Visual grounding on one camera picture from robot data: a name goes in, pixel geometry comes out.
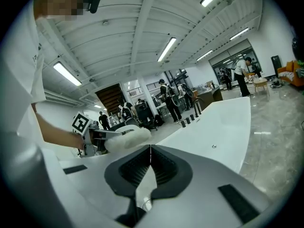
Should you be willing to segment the person's left forearm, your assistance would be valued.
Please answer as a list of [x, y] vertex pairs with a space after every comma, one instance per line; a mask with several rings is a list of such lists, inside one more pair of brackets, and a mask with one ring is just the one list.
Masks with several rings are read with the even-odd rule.
[[84, 141], [81, 135], [57, 128], [47, 122], [36, 110], [36, 103], [31, 104], [36, 115], [43, 139], [47, 143], [72, 147], [79, 150], [84, 149]]

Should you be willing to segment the orange sofa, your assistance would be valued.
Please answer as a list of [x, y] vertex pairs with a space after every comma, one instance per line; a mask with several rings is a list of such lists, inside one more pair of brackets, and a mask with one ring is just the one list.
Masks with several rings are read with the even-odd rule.
[[277, 69], [278, 77], [296, 87], [304, 86], [304, 63], [287, 62], [285, 67]]

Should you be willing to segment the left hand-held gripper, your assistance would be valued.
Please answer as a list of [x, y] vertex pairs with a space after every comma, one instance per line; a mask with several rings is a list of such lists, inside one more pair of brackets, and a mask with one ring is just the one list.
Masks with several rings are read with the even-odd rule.
[[79, 157], [91, 157], [96, 155], [107, 154], [108, 150], [105, 148], [105, 138], [113, 138], [125, 133], [100, 130], [99, 123], [91, 120], [81, 112], [78, 112], [72, 123], [72, 132], [81, 135], [84, 142], [83, 149], [78, 150]]

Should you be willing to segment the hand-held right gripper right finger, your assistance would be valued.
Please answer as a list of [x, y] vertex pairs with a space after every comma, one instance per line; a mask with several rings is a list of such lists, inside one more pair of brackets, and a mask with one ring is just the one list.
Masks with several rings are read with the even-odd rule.
[[272, 201], [251, 182], [225, 165], [181, 150], [154, 145], [186, 161], [192, 179], [177, 197], [158, 199], [151, 228], [266, 228]]

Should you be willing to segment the set of ceiling tube lights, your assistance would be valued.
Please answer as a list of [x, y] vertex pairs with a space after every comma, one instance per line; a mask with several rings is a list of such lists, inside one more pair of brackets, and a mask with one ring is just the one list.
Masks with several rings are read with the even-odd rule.
[[95, 14], [74, 21], [51, 19], [45, 37], [77, 76], [80, 86], [53, 85], [82, 103], [124, 80], [198, 63], [254, 20], [254, 0], [101, 0]]

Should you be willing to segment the light wooden table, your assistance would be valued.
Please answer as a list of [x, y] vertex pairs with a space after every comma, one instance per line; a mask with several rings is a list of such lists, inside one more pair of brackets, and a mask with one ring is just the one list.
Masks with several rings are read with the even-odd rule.
[[263, 88], [263, 90], [266, 91], [267, 95], [270, 96], [267, 79], [265, 78], [255, 79], [253, 80], [253, 85], [254, 85], [255, 93], [259, 92], [259, 88]]

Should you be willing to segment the brown wooden staircase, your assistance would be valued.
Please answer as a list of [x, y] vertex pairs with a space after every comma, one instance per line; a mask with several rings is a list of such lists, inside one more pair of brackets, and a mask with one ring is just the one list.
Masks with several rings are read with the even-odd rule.
[[124, 99], [124, 95], [120, 84], [115, 84], [107, 88], [97, 91], [96, 96], [103, 104], [109, 115], [117, 114], [119, 108], [119, 100]]

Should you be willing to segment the black tall cabinet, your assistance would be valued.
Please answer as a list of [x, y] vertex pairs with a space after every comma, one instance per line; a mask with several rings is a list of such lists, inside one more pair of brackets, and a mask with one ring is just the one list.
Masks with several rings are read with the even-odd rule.
[[278, 69], [282, 67], [280, 57], [278, 55], [273, 56], [273, 57], [271, 57], [271, 61], [273, 63], [273, 67], [274, 67], [274, 70], [275, 70], [275, 75], [276, 75], [276, 77], [279, 77], [278, 76]]

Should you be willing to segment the white fluffy cleaning mitt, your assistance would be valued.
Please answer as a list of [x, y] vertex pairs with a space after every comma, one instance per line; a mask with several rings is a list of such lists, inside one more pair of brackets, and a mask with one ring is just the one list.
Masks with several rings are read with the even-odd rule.
[[120, 152], [142, 144], [151, 136], [151, 132], [148, 129], [138, 128], [106, 140], [104, 147], [109, 152]]

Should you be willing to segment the person's white shirt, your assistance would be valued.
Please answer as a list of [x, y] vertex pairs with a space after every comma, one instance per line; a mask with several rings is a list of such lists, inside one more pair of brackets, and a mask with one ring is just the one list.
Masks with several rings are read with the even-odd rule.
[[0, 131], [16, 133], [36, 143], [43, 137], [32, 104], [45, 101], [43, 55], [30, 1], [0, 44]]

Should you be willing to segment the white bathtub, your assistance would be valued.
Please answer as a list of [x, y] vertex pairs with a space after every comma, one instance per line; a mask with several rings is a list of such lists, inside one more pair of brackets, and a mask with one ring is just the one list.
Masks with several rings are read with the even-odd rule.
[[193, 174], [216, 173], [238, 175], [244, 162], [250, 135], [250, 99], [235, 98], [212, 103], [185, 128], [180, 128], [156, 145], [106, 156], [61, 161], [66, 170], [74, 166], [97, 162], [110, 164], [120, 157], [131, 157], [144, 150], [161, 150], [185, 160]]

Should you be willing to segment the dark wooden counter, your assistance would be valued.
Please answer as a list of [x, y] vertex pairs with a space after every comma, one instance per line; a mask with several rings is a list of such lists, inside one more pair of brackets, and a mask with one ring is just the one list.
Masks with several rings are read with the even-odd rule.
[[198, 94], [198, 98], [201, 98], [202, 101], [199, 101], [201, 110], [207, 108], [211, 103], [222, 101], [223, 97], [219, 87], [216, 87], [212, 90], [206, 90]]

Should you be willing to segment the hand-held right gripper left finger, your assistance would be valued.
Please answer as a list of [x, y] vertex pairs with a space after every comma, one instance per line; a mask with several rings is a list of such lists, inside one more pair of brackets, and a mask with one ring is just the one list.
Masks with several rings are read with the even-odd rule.
[[3, 148], [2, 174], [17, 201], [44, 228], [137, 228], [146, 211], [107, 183], [115, 155], [59, 161], [35, 145]]

